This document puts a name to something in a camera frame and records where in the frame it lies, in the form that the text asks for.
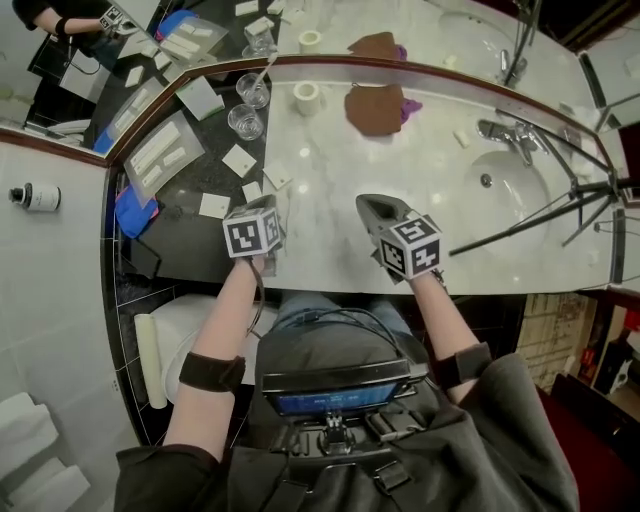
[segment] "controller screen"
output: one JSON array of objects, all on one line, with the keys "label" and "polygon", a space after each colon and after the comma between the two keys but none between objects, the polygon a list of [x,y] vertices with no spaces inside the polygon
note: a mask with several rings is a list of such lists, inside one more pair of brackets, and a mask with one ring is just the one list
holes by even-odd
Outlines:
[{"label": "controller screen", "polygon": [[330,411],[349,411],[389,402],[396,383],[323,393],[280,395],[276,403],[281,414],[309,415]]}]

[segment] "brown cloth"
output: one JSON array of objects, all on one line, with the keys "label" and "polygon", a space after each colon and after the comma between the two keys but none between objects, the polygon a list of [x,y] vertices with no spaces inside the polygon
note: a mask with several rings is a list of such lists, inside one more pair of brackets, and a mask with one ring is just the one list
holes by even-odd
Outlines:
[{"label": "brown cloth", "polygon": [[347,119],[367,137],[391,135],[400,131],[404,95],[399,85],[354,86],[344,98]]},{"label": "brown cloth", "polygon": [[348,48],[353,55],[377,59],[398,60],[396,42],[391,32],[380,32],[358,39]]}]

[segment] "black wristband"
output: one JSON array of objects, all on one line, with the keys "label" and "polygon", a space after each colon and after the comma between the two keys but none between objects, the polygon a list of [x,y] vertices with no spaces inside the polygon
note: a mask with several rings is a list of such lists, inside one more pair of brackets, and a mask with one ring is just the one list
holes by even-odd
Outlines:
[{"label": "black wristband", "polygon": [[182,365],[180,382],[214,393],[235,393],[242,383],[245,367],[244,357],[222,361],[189,352]]},{"label": "black wristband", "polygon": [[443,389],[449,389],[474,380],[491,364],[489,345],[480,343],[451,357],[438,361],[438,380]]},{"label": "black wristband", "polygon": [[56,34],[58,34],[58,37],[63,41],[69,39],[69,36],[65,32],[64,28],[64,26],[67,24],[67,21],[69,21],[69,18],[60,18],[60,21],[56,23]]}]

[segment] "bottle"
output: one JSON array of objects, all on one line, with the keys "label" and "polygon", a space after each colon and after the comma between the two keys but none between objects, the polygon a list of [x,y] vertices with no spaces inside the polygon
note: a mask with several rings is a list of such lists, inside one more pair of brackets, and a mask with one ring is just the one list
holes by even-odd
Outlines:
[{"label": "bottle", "polygon": [[25,183],[9,190],[9,200],[32,212],[54,212],[60,206],[62,194],[53,185]]}]

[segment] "gray sleeve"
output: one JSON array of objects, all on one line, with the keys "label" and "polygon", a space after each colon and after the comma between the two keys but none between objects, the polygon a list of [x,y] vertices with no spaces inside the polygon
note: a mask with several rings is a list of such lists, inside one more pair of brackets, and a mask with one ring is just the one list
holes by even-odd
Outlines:
[{"label": "gray sleeve", "polygon": [[520,356],[491,363],[460,407],[547,510],[579,509],[575,478]]}]

